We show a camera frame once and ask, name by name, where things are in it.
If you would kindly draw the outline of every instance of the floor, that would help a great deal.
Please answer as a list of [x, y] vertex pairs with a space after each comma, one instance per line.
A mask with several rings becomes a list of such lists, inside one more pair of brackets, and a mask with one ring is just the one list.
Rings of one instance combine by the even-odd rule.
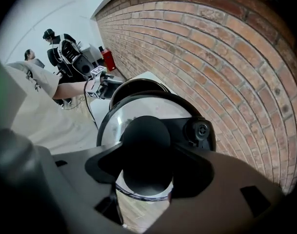
[[[112, 71], [111, 74], [119, 77], [122, 76], [118, 70]], [[92, 100], [94, 99], [87, 97], [88, 104]], [[75, 111], [92, 120], [86, 107], [84, 96], [74, 97], [70, 105], [65, 103], [64, 110]], [[135, 233], [145, 232], [169, 206], [168, 201], [144, 202], [132, 199], [119, 191], [116, 192], [124, 220], [124, 227]]]

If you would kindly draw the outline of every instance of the electronic equipment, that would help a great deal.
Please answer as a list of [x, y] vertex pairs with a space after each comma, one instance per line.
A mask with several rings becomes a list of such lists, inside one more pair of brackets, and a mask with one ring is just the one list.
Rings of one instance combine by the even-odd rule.
[[115, 90], [124, 83], [120, 77], [106, 73], [107, 68], [98, 66], [91, 71], [94, 85], [91, 89], [85, 90], [91, 98], [110, 99]]

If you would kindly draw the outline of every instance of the dark hair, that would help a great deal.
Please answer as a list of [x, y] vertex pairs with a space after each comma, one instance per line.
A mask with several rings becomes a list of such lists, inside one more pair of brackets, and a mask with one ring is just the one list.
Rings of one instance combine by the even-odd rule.
[[43, 39], [54, 38], [54, 37], [55, 37], [55, 32], [52, 29], [45, 30], [43, 34]]
[[28, 60], [28, 55], [30, 54], [31, 49], [27, 49], [25, 52], [25, 60]]

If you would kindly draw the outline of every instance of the speaker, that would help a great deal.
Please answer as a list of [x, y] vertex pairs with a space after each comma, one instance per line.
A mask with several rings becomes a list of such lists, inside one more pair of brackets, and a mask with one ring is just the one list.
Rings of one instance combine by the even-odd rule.
[[84, 55], [79, 55], [77, 58], [75, 58], [72, 65], [86, 77], [91, 76], [91, 71], [94, 69], [93, 64]]

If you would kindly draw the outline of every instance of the white shirt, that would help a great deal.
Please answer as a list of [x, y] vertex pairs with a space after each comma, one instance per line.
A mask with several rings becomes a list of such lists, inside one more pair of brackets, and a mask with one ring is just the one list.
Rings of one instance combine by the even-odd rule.
[[[28, 78], [29, 69], [33, 78]], [[30, 62], [15, 62], [5, 66], [7, 73], [26, 93], [11, 129], [44, 146], [52, 154], [75, 152], [96, 147], [95, 124], [71, 110], [62, 110], [52, 97], [59, 77]]]

